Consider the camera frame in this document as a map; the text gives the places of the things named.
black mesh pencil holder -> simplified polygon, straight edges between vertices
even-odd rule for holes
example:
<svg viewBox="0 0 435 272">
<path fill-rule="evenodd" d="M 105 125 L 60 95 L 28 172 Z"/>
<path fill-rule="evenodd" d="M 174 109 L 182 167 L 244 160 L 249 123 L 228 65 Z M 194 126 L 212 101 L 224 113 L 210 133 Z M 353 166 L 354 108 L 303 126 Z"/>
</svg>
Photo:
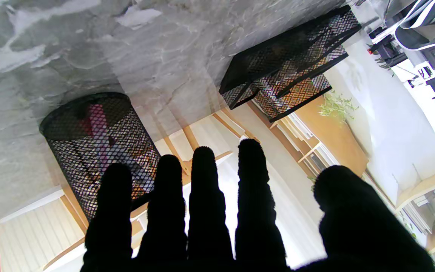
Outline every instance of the black mesh pencil holder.
<svg viewBox="0 0 435 272">
<path fill-rule="evenodd" d="M 219 93 L 232 110 L 254 98 L 271 122 L 331 90 L 323 72 L 348 56 L 361 26 L 350 6 L 320 16 L 233 57 Z"/>
<path fill-rule="evenodd" d="M 148 201 L 160 155 L 128 96 L 98 93 L 73 100 L 48 114 L 40 132 L 88 220 L 97 210 L 103 173 L 114 162 L 132 172 L 132 209 Z"/>
</svg>

finger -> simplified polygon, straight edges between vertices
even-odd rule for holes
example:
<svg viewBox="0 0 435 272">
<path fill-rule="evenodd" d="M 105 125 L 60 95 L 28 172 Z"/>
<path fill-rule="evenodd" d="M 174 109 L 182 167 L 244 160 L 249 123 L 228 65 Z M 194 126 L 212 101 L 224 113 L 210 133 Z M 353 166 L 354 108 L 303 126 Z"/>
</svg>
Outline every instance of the finger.
<svg viewBox="0 0 435 272">
<path fill-rule="evenodd" d="M 226 203 L 214 153 L 208 147 L 197 148 L 192 157 L 189 202 L 189 260 L 232 260 Z"/>
<path fill-rule="evenodd" d="M 275 224 L 275 201 L 268 185 L 266 158 L 261 145 L 253 139 L 240 142 L 238 175 L 236 260 L 286 267 L 285 247 Z"/>
<path fill-rule="evenodd" d="M 185 213 L 180 162 L 173 155 L 164 155 L 157 165 L 154 191 L 147 206 L 147 231 L 140 243 L 138 262 L 172 262 L 187 258 Z"/>
<path fill-rule="evenodd" d="M 261 145 L 254 139 L 244 139 L 239 143 L 238 149 L 238 175 L 241 181 L 268 182 L 266 157 Z"/>
<path fill-rule="evenodd" d="M 98 208 L 86 231 L 83 271 L 115 267 L 113 262 L 125 266 L 130 261 L 131 183 L 131 172 L 126 165 L 112 164 L 105 171 L 98 190 Z"/>
</svg>

gray marble surface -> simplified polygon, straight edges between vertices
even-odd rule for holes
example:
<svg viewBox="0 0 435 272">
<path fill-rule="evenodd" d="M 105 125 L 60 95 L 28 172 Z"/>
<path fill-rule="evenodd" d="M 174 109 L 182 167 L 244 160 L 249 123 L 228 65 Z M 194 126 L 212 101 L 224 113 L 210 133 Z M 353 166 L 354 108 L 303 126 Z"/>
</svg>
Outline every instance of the gray marble surface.
<svg viewBox="0 0 435 272">
<path fill-rule="evenodd" d="M 157 141 L 224 107 L 234 54 L 342 2 L 0 0 L 0 218 L 55 188 L 38 125 L 62 103 L 126 93 Z"/>
</svg>

black mesh basket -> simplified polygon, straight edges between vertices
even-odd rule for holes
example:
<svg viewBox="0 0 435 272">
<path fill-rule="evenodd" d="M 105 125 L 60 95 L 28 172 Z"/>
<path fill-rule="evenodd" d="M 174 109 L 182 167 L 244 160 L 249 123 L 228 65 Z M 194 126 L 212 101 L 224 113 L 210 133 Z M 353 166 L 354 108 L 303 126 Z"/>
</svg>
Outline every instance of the black mesh basket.
<svg viewBox="0 0 435 272">
<path fill-rule="evenodd" d="M 73 100 L 52 111 L 40 131 L 88 220 L 97 210 L 100 179 L 114 162 L 132 172 L 132 209 L 148 201 L 160 155 L 126 95 Z"/>
<path fill-rule="evenodd" d="M 281 119 L 331 90 L 322 73 L 360 29 L 350 6 L 297 26 L 234 56 L 219 93 L 231 109 L 255 98 L 271 122 Z"/>
</svg>

white curtain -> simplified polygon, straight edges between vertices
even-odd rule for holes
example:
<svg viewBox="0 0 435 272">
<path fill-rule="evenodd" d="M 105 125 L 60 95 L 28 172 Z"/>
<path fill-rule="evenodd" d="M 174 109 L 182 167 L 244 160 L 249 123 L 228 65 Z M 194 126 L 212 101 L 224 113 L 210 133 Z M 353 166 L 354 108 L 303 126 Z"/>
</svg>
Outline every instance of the white curtain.
<svg viewBox="0 0 435 272">
<path fill-rule="evenodd" d="M 311 181 L 288 154 L 278 139 L 258 119 L 254 112 L 242 105 L 233 110 L 233 115 L 242 122 L 260 141 L 267 156 L 271 192 L 275 198 L 278 226 L 283 237 L 290 267 L 304 265 L 325 256 L 318 233 L 318 223 L 322 217 L 311 192 Z M 237 226 L 238 192 L 238 149 L 239 139 L 213 117 L 207 117 L 191 125 L 191 129 L 201 146 L 209 146 L 217 156 L 228 150 L 233 151 L 228 159 L 217 166 L 219 188 L 226 197 L 226 225 L 230 231 L 234 247 L 234 232 Z M 192 158 L 192 149 L 182 131 L 170 136 L 183 160 Z M 156 143 L 161 155 L 169 154 L 163 141 Z M 183 189 L 188 203 L 190 186 Z M 186 215 L 186 231 L 189 215 Z"/>
</svg>

